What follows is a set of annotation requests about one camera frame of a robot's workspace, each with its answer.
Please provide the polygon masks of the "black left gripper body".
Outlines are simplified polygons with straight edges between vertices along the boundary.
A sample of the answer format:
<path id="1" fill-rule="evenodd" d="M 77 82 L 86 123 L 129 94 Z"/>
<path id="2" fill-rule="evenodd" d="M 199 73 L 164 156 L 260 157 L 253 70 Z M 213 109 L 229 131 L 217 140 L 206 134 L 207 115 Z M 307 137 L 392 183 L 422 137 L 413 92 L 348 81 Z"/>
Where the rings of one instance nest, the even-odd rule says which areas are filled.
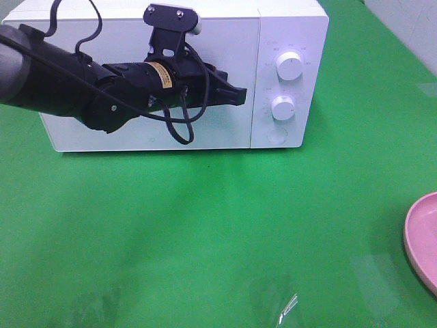
<path id="1" fill-rule="evenodd" d="M 179 63 L 165 59 L 145 60 L 148 88 L 147 110 L 216 106 L 219 103 L 219 71 L 215 66 L 186 56 Z"/>

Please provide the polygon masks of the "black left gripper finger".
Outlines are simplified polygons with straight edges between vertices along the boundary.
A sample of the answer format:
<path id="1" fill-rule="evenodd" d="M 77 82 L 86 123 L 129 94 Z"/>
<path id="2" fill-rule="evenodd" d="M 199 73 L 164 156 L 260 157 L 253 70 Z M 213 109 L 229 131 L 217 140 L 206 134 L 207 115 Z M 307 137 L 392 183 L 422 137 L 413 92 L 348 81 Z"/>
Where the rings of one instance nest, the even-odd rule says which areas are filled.
<path id="1" fill-rule="evenodd" d="M 243 105 L 246 100 L 246 88 L 236 87 L 229 83 L 228 72 L 218 70 L 206 63 L 209 75 L 207 106 Z"/>

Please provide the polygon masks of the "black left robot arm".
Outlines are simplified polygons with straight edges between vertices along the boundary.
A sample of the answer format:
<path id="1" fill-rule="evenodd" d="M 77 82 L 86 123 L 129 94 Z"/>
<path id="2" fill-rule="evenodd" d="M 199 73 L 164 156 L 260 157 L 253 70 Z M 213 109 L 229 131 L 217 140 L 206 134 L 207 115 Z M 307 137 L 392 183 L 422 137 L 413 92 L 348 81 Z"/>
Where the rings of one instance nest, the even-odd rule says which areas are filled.
<path id="1" fill-rule="evenodd" d="M 176 57 L 149 54 L 134 63 L 96 63 L 84 53 L 67 52 L 45 40 L 42 31 L 1 26 L 1 102 L 58 117 L 75 118 L 87 128 L 113 133 L 143 116 L 190 124 L 188 110 L 243 105 L 246 90 L 227 73 L 203 62 L 188 44 Z"/>

